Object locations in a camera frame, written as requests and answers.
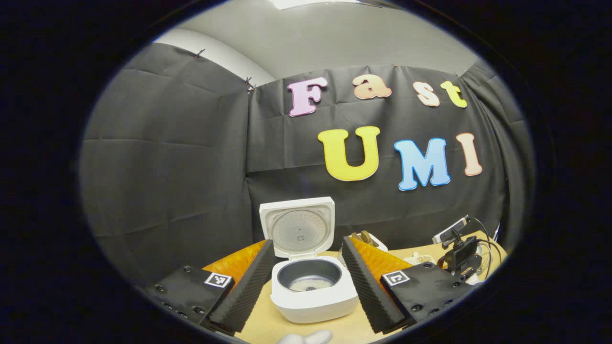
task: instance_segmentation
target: black fabric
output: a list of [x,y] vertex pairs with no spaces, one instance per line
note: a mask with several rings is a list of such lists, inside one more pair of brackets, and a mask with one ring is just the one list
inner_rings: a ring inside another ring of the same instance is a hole
[[[259,205],[273,201],[331,196],[331,249],[361,230],[390,249],[431,244],[434,234],[466,214],[492,234],[506,203],[512,220],[505,230],[518,233],[529,187],[519,184],[530,174],[517,162],[529,152],[528,135],[511,96],[478,66],[462,78],[392,65],[320,70],[248,94],[244,80],[219,65],[153,43],[108,85],[84,134],[81,186],[94,236],[119,270],[142,286],[177,266],[204,266],[262,240]],[[352,79],[362,74],[380,76],[392,95],[356,98]],[[287,85],[316,77],[329,82],[316,112],[290,117]],[[467,108],[456,107],[440,88],[446,80],[461,89]],[[439,107],[418,100],[415,81],[433,86]],[[348,162],[360,165],[364,150],[354,132],[366,125],[381,130],[377,172],[357,182],[333,178],[318,134],[347,130]],[[483,166],[473,177],[464,174],[455,138],[465,132],[474,134]],[[401,191],[394,143],[413,140],[425,154],[432,138],[446,141],[450,183]],[[469,224],[465,232],[478,229]]]
[[239,77],[159,43],[101,95],[81,152],[83,205],[103,251],[131,282],[152,283],[253,243],[243,185],[247,107]]
[[484,61],[477,61],[461,76],[486,114],[502,151],[506,171],[507,211],[498,242],[510,253],[520,239],[530,211],[536,183],[536,157],[528,123],[518,102],[499,75]]
[[[381,77],[393,90],[385,99],[361,100],[353,94],[352,80],[363,74]],[[293,105],[287,85],[324,77],[316,112],[290,117]],[[467,108],[455,106],[440,84],[451,81],[461,89]],[[441,104],[432,108],[417,98],[412,84],[430,84]],[[363,181],[343,182],[326,170],[319,132],[345,129],[346,156],[351,165],[364,161],[358,127],[373,125],[378,135],[379,167]],[[474,134],[474,145],[483,171],[468,177],[458,134]],[[335,238],[367,230],[389,249],[431,244],[431,237],[469,214],[490,231],[497,228],[505,197],[506,177],[498,139],[487,114],[473,92],[456,75],[435,70],[392,65],[320,70],[284,78],[257,87],[251,95],[248,123],[247,185],[256,216],[261,203],[331,196],[336,208]],[[446,141],[445,154],[450,183],[419,185],[401,191],[400,154],[394,143],[413,140],[425,155],[432,138]],[[466,233],[478,230],[469,224]],[[261,224],[253,221],[253,235],[263,238]]]

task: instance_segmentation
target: yellow letter u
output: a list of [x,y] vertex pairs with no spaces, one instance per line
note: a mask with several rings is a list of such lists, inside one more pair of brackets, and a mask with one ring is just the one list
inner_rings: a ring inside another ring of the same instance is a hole
[[378,169],[378,145],[376,136],[380,134],[377,127],[360,127],[355,130],[364,142],[365,161],[361,166],[351,166],[346,162],[344,140],[348,132],[343,129],[333,129],[321,132],[319,141],[323,142],[325,166],[327,172],[341,181],[361,181],[370,177]]

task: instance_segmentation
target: cable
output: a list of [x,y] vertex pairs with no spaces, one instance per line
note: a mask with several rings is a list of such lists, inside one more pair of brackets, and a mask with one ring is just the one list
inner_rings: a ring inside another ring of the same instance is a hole
[[493,247],[495,247],[495,249],[498,251],[498,255],[499,255],[499,263],[501,264],[501,252],[499,251],[499,248],[497,247],[497,245],[494,242],[490,242],[489,240],[482,240],[482,239],[477,239],[477,242],[488,242],[489,246],[493,245]]
[[482,222],[480,222],[479,219],[477,219],[475,217],[471,217],[470,215],[467,215],[466,219],[468,221],[474,220],[474,221],[478,222],[478,224],[480,225],[480,228],[482,229],[483,232],[485,232],[485,235],[487,236],[487,242],[489,242],[489,240],[490,240],[489,232],[487,232],[487,229],[485,228],[485,225],[483,225]]
[[487,279],[487,277],[489,277],[489,270],[491,270],[491,263],[493,262],[493,252],[491,252],[491,249],[489,248],[490,245],[487,246],[479,243],[478,246],[484,246],[487,250],[489,250],[489,263],[487,264],[487,274],[485,275],[485,279]]

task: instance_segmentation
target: open lid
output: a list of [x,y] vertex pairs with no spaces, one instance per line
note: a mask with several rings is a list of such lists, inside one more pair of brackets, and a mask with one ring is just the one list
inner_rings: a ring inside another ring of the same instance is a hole
[[335,206],[331,197],[263,203],[259,219],[277,257],[311,258],[334,241]]

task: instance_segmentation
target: blue letter m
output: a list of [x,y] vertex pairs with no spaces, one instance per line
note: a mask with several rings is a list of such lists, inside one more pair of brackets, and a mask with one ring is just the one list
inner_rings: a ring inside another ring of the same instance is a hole
[[397,141],[395,149],[400,152],[401,172],[403,180],[400,183],[400,190],[416,189],[417,181],[414,180],[412,171],[419,178],[421,185],[427,185],[427,179],[431,177],[432,185],[444,185],[450,182],[450,176],[446,171],[446,158],[444,147],[446,141],[442,138],[432,138],[427,146],[425,157],[412,140]]

